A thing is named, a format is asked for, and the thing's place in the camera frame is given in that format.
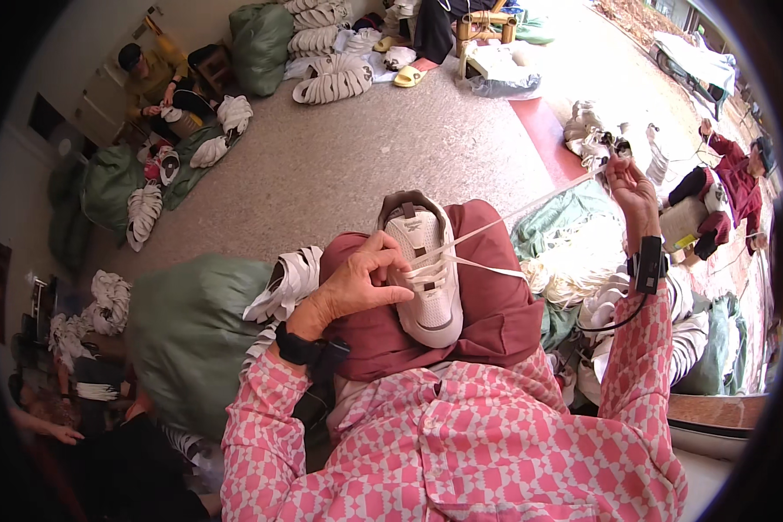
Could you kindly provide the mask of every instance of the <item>shoe tongue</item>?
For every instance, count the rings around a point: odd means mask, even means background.
[[[403,213],[401,211],[391,221],[397,222],[399,228],[404,231],[405,241],[412,246],[414,255],[416,257],[423,256],[441,246],[438,217],[421,206],[414,206],[409,210],[414,212]],[[434,265],[440,258],[440,254],[429,256],[427,259],[413,264],[412,269]]]

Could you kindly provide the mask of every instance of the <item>woman in maroon jacket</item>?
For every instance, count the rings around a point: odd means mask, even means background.
[[[730,141],[713,131],[710,120],[705,118],[699,127],[699,134],[710,148],[722,156],[715,169],[696,167],[663,201],[665,207],[672,206],[688,196],[694,195],[700,201],[709,205],[709,210],[719,200],[725,204],[724,210],[711,210],[707,219],[699,226],[699,242],[693,252],[701,259],[707,259],[716,251],[716,247],[728,242],[728,233],[736,228],[740,221],[747,218],[746,248],[749,254],[755,250],[766,248],[768,239],[765,233],[758,233],[760,228],[760,195],[759,180],[768,176],[773,164],[771,143],[766,138],[757,138],[752,143],[751,152],[745,155],[736,141]],[[724,190],[713,187],[720,182]]]

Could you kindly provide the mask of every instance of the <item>black cap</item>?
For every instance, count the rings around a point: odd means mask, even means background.
[[[752,142],[752,145],[756,145],[757,151],[760,153],[760,161],[762,166],[766,169],[766,174],[772,170],[774,166],[774,151],[772,151],[772,141],[765,136],[760,136]]]
[[[119,51],[119,67],[130,72],[139,63],[140,55],[142,55],[142,49],[135,43],[129,43]]]

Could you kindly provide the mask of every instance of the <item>man in yellow jacket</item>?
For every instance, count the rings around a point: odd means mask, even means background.
[[[201,120],[214,115],[209,103],[194,92],[194,80],[187,77],[188,64],[182,56],[167,58],[152,50],[143,52],[135,43],[129,43],[119,51],[118,61],[128,72],[125,92],[129,120],[147,118],[151,131],[177,144],[179,138],[168,127],[163,107],[188,110]]]

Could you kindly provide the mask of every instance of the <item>hand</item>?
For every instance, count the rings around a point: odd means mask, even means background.
[[[627,254],[637,252],[645,235],[661,235],[656,189],[630,158],[616,154],[606,163],[606,180],[626,218]]]
[[[765,232],[761,232],[760,234],[755,235],[752,237],[751,244],[752,249],[755,251],[767,249],[768,235]]]
[[[142,109],[143,116],[156,116],[161,112],[163,112],[163,110],[159,108],[159,105],[151,105],[150,107]]]
[[[52,435],[52,437],[57,438],[64,444],[69,444],[71,446],[75,446],[77,444],[76,441],[77,438],[80,439],[84,438],[84,435],[78,433],[76,430],[69,428],[67,426],[59,426],[57,424],[52,425],[52,427],[49,429],[49,434]]]
[[[389,267],[411,270],[397,241],[386,232],[375,232],[296,308],[287,330],[307,340],[316,339],[334,319],[414,298],[408,288],[382,286]]]
[[[710,122],[710,119],[703,118],[701,125],[699,125],[699,134],[707,138],[711,132],[713,132],[713,124]]]
[[[168,87],[165,89],[163,105],[166,107],[171,107],[174,105],[174,84],[168,84]]]

